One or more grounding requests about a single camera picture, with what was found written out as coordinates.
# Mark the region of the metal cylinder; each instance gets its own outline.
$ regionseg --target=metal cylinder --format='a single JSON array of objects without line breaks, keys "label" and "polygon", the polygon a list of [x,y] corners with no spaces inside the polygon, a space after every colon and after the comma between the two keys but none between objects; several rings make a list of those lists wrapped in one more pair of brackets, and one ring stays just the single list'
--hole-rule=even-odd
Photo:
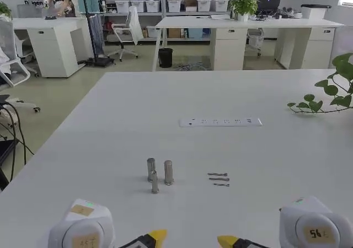
[{"label": "metal cylinder", "polygon": [[171,186],[174,183],[172,161],[164,162],[164,174],[165,174],[164,183],[167,186]]},{"label": "metal cylinder", "polygon": [[157,172],[152,171],[152,194],[158,194],[159,189],[158,189],[158,178],[157,178]]},{"label": "metal cylinder", "polygon": [[152,182],[152,172],[156,170],[156,161],[154,158],[149,158],[147,160],[147,169],[148,169],[148,181]]}]

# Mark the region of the black cable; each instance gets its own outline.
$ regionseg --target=black cable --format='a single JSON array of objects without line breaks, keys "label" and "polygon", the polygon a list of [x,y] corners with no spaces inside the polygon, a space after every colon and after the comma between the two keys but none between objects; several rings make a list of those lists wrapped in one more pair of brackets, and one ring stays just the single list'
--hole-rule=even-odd
[{"label": "black cable", "polygon": [[[13,106],[12,104],[10,104],[10,103],[8,103],[8,102],[4,102],[4,103],[1,103],[1,104],[2,104],[2,105],[7,104],[7,105],[11,106],[12,109],[14,109],[14,111],[15,111],[15,113],[16,113],[17,120],[18,120],[18,129],[20,130],[20,134],[21,134],[22,142],[23,142],[24,165],[26,165],[26,164],[27,164],[26,141],[24,140],[24,135],[23,135],[23,132],[22,132],[20,115],[18,114],[16,107]],[[14,124],[12,124],[12,125],[13,125],[13,132],[15,133],[15,132],[16,132],[15,126],[14,126]]]},{"label": "black cable", "polygon": [[13,148],[13,154],[12,154],[12,169],[11,169],[11,178],[10,178],[10,182],[13,179],[13,173],[15,170],[15,159],[16,159],[16,129],[15,129],[15,121],[13,120],[13,117],[11,115],[11,112],[9,111],[9,109],[5,108],[3,105],[1,106],[1,109],[4,109],[10,116],[11,119],[11,123],[13,126],[13,144],[14,144],[14,148]]},{"label": "black cable", "polygon": [[[2,127],[4,127],[7,131],[9,131],[9,133],[13,136],[11,130],[8,129],[3,123],[0,123],[0,125],[1,125]],[[23,142],[22,142],[21,140],[18,140],[18,142],[20,142],[23,146],[25,146],[25,144],[23,144]],[[26,148],[28,149],[28,151],[29,151],[32,155],[34,155],[34,153],[31,151],[31,149],[30,149],[27,145],[26,145]]]}]

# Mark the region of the black trash can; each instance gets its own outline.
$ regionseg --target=black trash can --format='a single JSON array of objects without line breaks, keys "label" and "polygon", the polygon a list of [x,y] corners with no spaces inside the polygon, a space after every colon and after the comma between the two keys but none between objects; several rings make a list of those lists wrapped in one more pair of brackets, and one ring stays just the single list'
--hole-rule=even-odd
[{"label": "black trash can", "polygon": [[160,48],[158,52],[159,66],[163,68],[171,67],[173,64],[173,49]]}]

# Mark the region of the power strip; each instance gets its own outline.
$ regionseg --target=power strip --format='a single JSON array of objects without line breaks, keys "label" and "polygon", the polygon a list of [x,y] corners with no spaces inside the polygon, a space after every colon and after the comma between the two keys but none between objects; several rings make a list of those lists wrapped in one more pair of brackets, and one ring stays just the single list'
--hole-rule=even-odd
[{"label": "power strip", "polygon": [[192,128],[195,126],[262,126],[259,118],[222,118],[222,119],[201,119],[201,118],[191,118],[191,119],[181,119],[179,120],[179,125],[182,128]]}]

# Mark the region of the small metal pin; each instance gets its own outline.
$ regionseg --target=small metal pin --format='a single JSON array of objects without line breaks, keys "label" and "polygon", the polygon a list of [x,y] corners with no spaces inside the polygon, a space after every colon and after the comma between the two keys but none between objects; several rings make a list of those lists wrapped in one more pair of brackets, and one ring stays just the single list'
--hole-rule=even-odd
[{"label": "small metal pin", "polygon": [[211,176],[225,176],[225,177],[228,176],[227,173],[214,173],[214,172],[209,172],[207,175],[211,175]]},{"label": "small metal pin", "polygon": [[209,178],[209,180],[211,180],[211,181],[225,181],[225,182],[230,181],[229,178]]},{"label": "small metal pin", "polygon": [[149,158],[147,160],[147,169],[148,169],[148,181],[152,182],[152,172],[156,170],[156,161],[154,158]]},{"label": "small metal pin", "polygon": [[226,186],[229,187],[229,183],[214,183],[215,186]]},{"label": "small metal pin", "polygon": [[164,183],[167,186],[171,186],[174,183],[172,161],[164,162],[164,174],[165,174]]},{"label": "small metal pin", "polygon": [[157,172],[152,171],[152,194],[158,194],[159,189],[158,189],[158,178],[157,178]]}]

